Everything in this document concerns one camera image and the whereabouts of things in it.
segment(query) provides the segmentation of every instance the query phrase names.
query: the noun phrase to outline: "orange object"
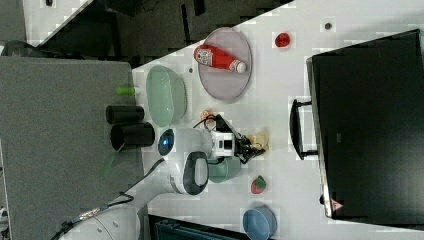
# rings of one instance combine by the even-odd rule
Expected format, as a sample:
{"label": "orange object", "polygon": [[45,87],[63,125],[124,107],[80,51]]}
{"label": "orange object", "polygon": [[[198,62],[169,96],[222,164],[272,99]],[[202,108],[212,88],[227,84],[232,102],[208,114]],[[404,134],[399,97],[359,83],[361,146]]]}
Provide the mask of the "orange object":
{"label": "orange object", "polygon": [[290,36],[287,33],[281,33],[275,39],[275,45],[277,47],[287,47],[290,44]]}
{"label": "orange object", "polygon": [[200,64],[232,72],[243,73],[247,68],[244,62],[233,58],[224,50],[212,45],[198,46],[194,50],[194,59]]}
{"label": "orange object", "polygon": [[[201,121],[205,120],[205,119],[206,119],[209,115],[213,115],[213,116],[215,116],[211,110],[206,109],[205,111],[203,111],[203,112],[200,114],[200,120],[201,120]],[[207,121],[206,121],[206,123],[208,123],[208,124],[209,124],[209,123],[212,123],[212,122],[213,122],[213,120],[212,120],[212,119],[210,119],[210,120],[207,120]]]}

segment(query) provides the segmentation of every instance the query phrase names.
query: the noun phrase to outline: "plate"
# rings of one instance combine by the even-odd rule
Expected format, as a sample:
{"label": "plate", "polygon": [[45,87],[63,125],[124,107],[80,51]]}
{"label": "plate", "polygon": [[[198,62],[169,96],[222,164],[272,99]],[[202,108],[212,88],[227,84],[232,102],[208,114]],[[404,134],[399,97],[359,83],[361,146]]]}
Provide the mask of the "plate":
{"label": "plate", "polygon": [[218,47],[246,63],[247,70],[244,73],[198,64],[200,81],[206,92],[219,100],[234,100],[243,93],[252,73],[252,54],[249,44],[240,33],[231,28],[219,28],[213,31],[204,44]]}

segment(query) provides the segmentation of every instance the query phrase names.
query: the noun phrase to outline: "bottle cap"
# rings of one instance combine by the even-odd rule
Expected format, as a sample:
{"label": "bottle cap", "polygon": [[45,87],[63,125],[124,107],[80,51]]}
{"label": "bottle cap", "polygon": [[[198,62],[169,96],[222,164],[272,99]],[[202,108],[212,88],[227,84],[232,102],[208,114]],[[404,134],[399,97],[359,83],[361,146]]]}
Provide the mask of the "bottle cap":
{"label": "bottle cap", "polygon": [[246,69],[247,69],[246,63],[240,62],[239,64],[237,64],[236,70],[238,73],[244,73]]}
{"label": "bottle cap", "polygon": [[136,95],[140,94],[140,89],[135,87],[119,87],[116,89],[116,94],[118,95]]}

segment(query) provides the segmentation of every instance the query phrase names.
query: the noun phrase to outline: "floor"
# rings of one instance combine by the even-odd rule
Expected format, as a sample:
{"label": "floor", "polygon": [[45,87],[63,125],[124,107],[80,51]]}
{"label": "floor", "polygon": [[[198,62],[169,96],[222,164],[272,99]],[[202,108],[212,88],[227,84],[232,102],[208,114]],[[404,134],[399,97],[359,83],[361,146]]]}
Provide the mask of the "floor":
{"label": "floor", "polygon": [[144,0],[144,8],[140,7],[134,16],[129,16],[122,8],[109,7],[106,14],[111,14],[111,11],[116,13],[115,24],[121,48],[119,57],[113,57],[117,53],[117,48],[113,47],[116,26],[114,32],[113,24],[98,20],[98,15],[94,16],[89,11],[76,17],[42,48],[109,57],[108,60],[127,61],[137,67],[202,40],[217,28],[235,26],[292,0],[202,1],[204,12],[198,16],[194,0]]}

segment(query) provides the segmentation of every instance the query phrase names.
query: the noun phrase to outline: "blue bowl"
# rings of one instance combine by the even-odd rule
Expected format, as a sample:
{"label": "blue bowl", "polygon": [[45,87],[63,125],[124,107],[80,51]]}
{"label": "blue bowl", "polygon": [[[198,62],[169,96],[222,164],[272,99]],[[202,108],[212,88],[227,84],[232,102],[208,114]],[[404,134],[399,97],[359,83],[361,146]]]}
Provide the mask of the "blue bowl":
{"label": "blue bowl", "polygon": [[252,240],[266,240],[277,231],[277,219],[267,207],[252,208],[243,215],[243,227]]}

